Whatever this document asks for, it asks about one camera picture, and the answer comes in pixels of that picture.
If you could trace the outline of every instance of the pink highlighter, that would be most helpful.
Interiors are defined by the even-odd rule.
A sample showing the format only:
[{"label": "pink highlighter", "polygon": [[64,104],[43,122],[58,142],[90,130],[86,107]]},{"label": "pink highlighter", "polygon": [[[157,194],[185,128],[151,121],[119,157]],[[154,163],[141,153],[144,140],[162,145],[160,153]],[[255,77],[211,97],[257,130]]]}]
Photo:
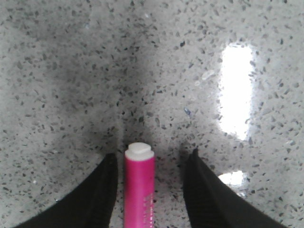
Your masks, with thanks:
[{"label": "pink highlighter", "polygon": [[153,228],[154,152],[150,145],[129,145],[124,182],[124,228]]}]

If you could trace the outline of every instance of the highlighter cap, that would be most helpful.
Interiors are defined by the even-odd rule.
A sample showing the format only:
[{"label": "highlighter cap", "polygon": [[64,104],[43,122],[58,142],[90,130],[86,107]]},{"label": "highlighter cap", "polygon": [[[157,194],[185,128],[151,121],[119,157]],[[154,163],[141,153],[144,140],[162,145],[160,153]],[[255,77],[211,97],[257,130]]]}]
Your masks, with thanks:
[{"label": "highlighter cap", "polygon": [[154,157],[154,152],[150,145],[143,142],[134,142],[128,146],[125,156],[133,161],[145,161]]}]

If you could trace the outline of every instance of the pink marker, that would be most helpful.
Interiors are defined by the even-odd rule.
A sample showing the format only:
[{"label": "pink marker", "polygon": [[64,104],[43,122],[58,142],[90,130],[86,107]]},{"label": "pink marker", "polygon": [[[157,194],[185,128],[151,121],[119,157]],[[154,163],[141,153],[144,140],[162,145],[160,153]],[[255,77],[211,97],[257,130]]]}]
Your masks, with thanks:
[{"label": "pink marker", "polygon": [[150,145],[129,145],[124,182],[124,228],[153,228],[154,152]]}]

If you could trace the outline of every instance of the granite countertop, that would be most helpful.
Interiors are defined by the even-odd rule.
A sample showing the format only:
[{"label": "granite countertop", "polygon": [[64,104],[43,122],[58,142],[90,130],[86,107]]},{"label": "granite countertop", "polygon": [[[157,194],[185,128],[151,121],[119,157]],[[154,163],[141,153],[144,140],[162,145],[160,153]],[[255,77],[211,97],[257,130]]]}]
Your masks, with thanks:
[{"label": "granite countertop", "polygon": [[118,156],[156,153],[155,227],[190,228],[183,152],[291,228],[304,227],[304,1],[0,2],[0,227]]}]

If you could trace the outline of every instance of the terrazzo floor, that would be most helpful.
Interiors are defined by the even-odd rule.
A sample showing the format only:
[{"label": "terrazzo floor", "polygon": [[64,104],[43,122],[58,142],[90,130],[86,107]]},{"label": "terrazzo floor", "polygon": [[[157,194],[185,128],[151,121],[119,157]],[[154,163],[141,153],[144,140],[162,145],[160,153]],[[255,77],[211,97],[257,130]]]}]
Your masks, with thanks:
[{"label": "terrazzo floor", "polygon": [[183,159],[304,227],[302,0],[0,1],[0,227],[44,211],[108,152],[156,153],[155,227],[190,228]]}]

